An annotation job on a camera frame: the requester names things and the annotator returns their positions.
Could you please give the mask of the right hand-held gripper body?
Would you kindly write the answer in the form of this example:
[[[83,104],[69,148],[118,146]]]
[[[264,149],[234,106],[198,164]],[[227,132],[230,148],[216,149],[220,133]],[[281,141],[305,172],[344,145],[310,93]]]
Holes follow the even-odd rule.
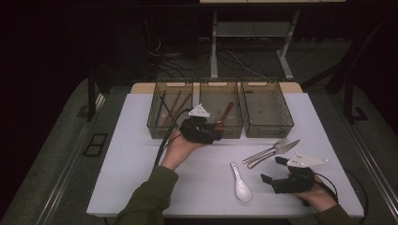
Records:
[[[300,193],[312,188],[315,183],[313,166],[328,164],[326,158],[314,157],[297,152],[288,159],[287,169],[290,172],[287,178],[274,180],[274,192]]]

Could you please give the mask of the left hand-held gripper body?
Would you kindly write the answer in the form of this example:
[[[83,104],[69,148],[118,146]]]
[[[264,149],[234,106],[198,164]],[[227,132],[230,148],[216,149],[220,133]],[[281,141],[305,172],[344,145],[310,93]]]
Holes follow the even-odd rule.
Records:
[[[212,144],[216,136],[213,133],[215,125],[207,121],[210,113],[199,104],[192,108],[188,115],[189,118],[185,119],[179,128],[184,138],[192,143]]]

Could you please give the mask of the metal knife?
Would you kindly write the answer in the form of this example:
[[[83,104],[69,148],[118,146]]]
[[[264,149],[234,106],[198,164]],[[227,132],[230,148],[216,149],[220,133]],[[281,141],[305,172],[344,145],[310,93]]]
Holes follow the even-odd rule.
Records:
[[[248,165],[247,165],[247,168],[248,168],[248,169],[252,169],[252,168],[255,167],[258,163],[264,161],[264,160],[267,159],[267,158],[270,158],[270,157],[275,156],[275,155],[280,155],[280,154],[287,153],[290,149],[292,149],[293,147],[295,147],[298,143],[299,143],[299,140],[296,140],[296,141],[291,142],[291,143],[289,143],[289,144],[286,144],[286,145],[284,145],[284,146],[282,146],[282,147],[279,147],[279,148],[277,148],[275,151],[273,151],[273,152],[271,152],[271,153],[268,153],[268,154],[265,154],[264,156],[259,157],[259,158],[255,159],[255,160],[249,162]]]

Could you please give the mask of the brown wooden spoon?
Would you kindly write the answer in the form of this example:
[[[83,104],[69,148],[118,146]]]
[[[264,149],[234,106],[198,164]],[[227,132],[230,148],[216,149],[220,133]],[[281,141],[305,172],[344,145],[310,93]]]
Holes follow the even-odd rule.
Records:
[[[229,102],[224,113],[222,114],[222,117],[218,121],[216,121],[216,123],[215,123],[216,127],[223,126],[223,122],[224,122],[225,118],[227,117],[228,113],[230,113],[230,111],[232,110],[233,107],[234,107],[234,102]]]

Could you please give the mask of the brown wooden chopstick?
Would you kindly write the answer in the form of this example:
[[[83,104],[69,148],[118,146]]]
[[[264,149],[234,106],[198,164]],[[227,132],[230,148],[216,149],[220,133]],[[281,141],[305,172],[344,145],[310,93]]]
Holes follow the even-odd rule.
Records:
[[[171,118],[171,115],[170,115],[170,114],[172,114],[172,113],[174,112],[174,109],[175,109],[175,107],[176,107],[176,104],[177,104],[178,101],[179,101],[180,96],[181,96],[181,91],[178,91],[178,93],[176,94],[176,97],[174,98],[173,104],[172,104],[172,106],[169,108],[168,114],[167,114],[165,120],[163,121],[163,124],[162,124],[162,125],[163,125],[164,127],[167,126],[167,125],[165,125],[165,124],[166,124],[166,122]]]
[[[170,115],[171,115],[171,118],[166,122],[165,125],[171,124],[172,121],[173,121],[174,119],[176,119],[176,116],[182,111],[183,107],[184,107],[185,104],[190,100],[190,98],[191,98],[191,94],[188,94],[188,95],[183,99],[183,101],[181,102],[181,104],[176,108],[176,110],[175,110],[172,114],[170,114]]]

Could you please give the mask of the white ceramic spoon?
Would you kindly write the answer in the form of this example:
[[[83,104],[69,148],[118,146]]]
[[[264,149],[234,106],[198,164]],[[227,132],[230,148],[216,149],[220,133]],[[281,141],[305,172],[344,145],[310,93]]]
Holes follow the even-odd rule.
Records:
[[[250,191],[250,189],[246,186],[246,184],[244,183],[244,181],[242,180],[237,164],[235,162],[231,162],[230,166],[233,170],[235,179],[236,179],[236,184],[235,184],[235,192],[237,197],[241,200],[241,201],[249,201],[252,197],[252,193]]]

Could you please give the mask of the black chopstick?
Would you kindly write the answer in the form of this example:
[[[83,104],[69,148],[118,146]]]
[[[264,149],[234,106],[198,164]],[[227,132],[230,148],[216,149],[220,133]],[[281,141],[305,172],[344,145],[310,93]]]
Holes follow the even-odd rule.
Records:
[[[171,120],[171,119],[174,119],[174,108],[176,107],[176,104],[177,104],[177,102],[178,102],[178,100],[179,100],[179,96],[180,96],[180,94],[178,94],[178,95],[173,95],[172,97],[169,97],[172,101],[171,101],[171,106],[169,107],[168,105],[167,105],[167,100],[169,99],[169,98],[166,98],[166,97],[161,97],[161,102],[162,102],[162,104],[163,104],[163,106],[164,106],[164,108],[166,109],[166,111],[167,111],[167,114],[166,114],[166,116],[165,116],[165,118],[164,118],[164,120],[163,120],[163,123],[162,123],[162,126],[163,127],[166,127],[168,124],[169,124],[169,121]]]
[[[162,94],[160,95],[160,107],[159,107],[158,113],[157,113],[157,118],[156,118],[156,123],[155,123],[156,127],[159,126],[158,123],[159,123],[159,120],[161,118],[161,109],[162,109],[162,105],[164,103],[165,93],[166,93],[166,90],[163,90]]]

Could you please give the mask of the clear grey plastic bin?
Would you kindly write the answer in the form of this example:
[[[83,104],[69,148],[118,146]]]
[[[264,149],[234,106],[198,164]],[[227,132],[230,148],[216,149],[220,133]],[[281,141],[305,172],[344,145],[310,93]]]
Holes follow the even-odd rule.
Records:
[[[150,111],[149,111],[149,115],[148,115],[148,119],[147,119],[147,123],[146,123],[146,126],[148,127],[148,130],[149,130],[149,133],[150,133],[150,136],[152,139],[162,139],[164,137],[164,135],[166,134],[168,128],[175,121],[175,119],[174,119],[172,121],[172,123],[167,125],[166,127],[162,126],[163,120],[167,114],[166,109],[162,105],[161,118],[158,123],[159,126],[158,127],[155,126],[158,109],[160,107],[160,95],[162,94],[163,90],[166,90],[166,93],[165,93],[166,98],[172,97],[173,95],[176,95],[178,93],[178,91],[181,91],[181,96],[179,98],[178,103],[176,104],[174,111],[181,104],[183,99],[188,94],[191,94],[191,98],[185,104],[182,111],[192,107],[193,79],[189,79],[189,78],[181,78],[181,79],[161,78],[161,79],[157,79],[155,88],[153,91],[153,98],[152,98]],[[172,100],[169,98],[167,101],[168,101],[167,105],[170,107],[172,104],[171,103]]]
[[[210,113],[209,124],[215,124],[224,113],[229,102],[234,107],[228,113],[222,126],[224,139],[239,139],[243,129],[237,80],[202,79],[200,81],[199,102]]]
[[[285,138],[295,123],[277,81],[244,78],[240,101],[248,138]]]

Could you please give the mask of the person's right hand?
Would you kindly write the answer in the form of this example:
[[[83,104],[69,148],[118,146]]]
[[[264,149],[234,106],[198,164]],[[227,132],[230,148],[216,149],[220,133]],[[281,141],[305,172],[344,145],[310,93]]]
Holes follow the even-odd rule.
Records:
[[[294,193],[294,196],[307,202],[317,213],[320,213],[335,206],[337,202],[324,188],[319,186],[321,179],[317,175],[314,180],[315,183],[310,190]]]

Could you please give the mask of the person's left hand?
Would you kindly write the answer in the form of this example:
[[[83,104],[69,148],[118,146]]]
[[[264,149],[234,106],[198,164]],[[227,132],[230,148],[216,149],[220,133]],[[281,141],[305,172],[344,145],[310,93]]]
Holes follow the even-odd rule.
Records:
[[[169,139],[166,154],[161,166],[174,171],[196,149],[203,147],[202,143],[190,142],[184,138],[178,129],[175,129]]]

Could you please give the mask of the black metal stand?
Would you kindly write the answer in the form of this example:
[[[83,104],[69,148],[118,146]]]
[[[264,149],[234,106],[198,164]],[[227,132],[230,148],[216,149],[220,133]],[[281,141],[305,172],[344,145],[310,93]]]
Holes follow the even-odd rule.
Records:
[[[360,107],[353,105],[354,84],[356,75],[354,68],[360,60],[360,56],[366,48],[366,39],[368,37],[368,26],[365,22],[358,25],[358,33],[355,36],[350,51],[347,53],[347,68],[345,74],[344,87],[344,116],[348,122],[354,124],[356,121],[363,121],[367,116]]]
[[[108,78],[105,71],[104,65],[99,65],[97,67],[92,67],[88,71],[87,76],[87,98],[88,98],[88,116],[87,121],[90,122],[97,109],[96,109],[96,99],[97,93],[106,93],[109,90]]]

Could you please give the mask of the white metal desk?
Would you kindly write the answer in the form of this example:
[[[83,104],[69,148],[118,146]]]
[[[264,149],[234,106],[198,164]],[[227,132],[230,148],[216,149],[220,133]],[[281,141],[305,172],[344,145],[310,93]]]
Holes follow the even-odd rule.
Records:
[[[222,7],[232,7],[237,5],[238,8],[243,7],[270,7],[271,5],[281,4],[284,6],[298,5],[299,7],[320,6],[321,4],[340,4],[345,0],[199,0],[201,6],[221,5]],[[212,11],[212,33],[211,33],[211,52],[210,52],[210,77],[218,78],[218,56],[217,56],[217,40],[218,38],[283,38],[283,46],[276,50],[284,77],[288,81],[294,79],[291,71],[291,65],[286,59],[290,42],[293,38],[297,22],[299,19],[300,9],[294,9],[291,16],[286,20],[278,20],[276,22],[255,22],[255,21],[239,21],[239,22],[222,22],[220,20],[220,10]]]

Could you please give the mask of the metal floor rail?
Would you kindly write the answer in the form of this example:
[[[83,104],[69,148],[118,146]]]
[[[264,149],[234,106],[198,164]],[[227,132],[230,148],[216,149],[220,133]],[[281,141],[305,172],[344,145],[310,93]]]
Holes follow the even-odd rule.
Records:
[[[61,171],[60,176],[56,180],[55,185],[50,192],[50,196],[46,201],[35,225],[51,224],[57,207],[61,203],[64,193],[71,180],[71,177],[74,174],[74,170],[78,163],[79,157],[85,150],[87,140],[91,137],[91,131],[99,118],[98,113],[101,111],[105,101],[106,97],[103,94],[99,94],[95,98],[94,115],[91,117],[91,120],[89,122],[84,123],[79,133],[79,136],[73,145],[72,152],[69,155],[66,165]]]
[[[398,138],[389,128],[345,127],[343,167],[366,212],[365,225],[398,225]]]

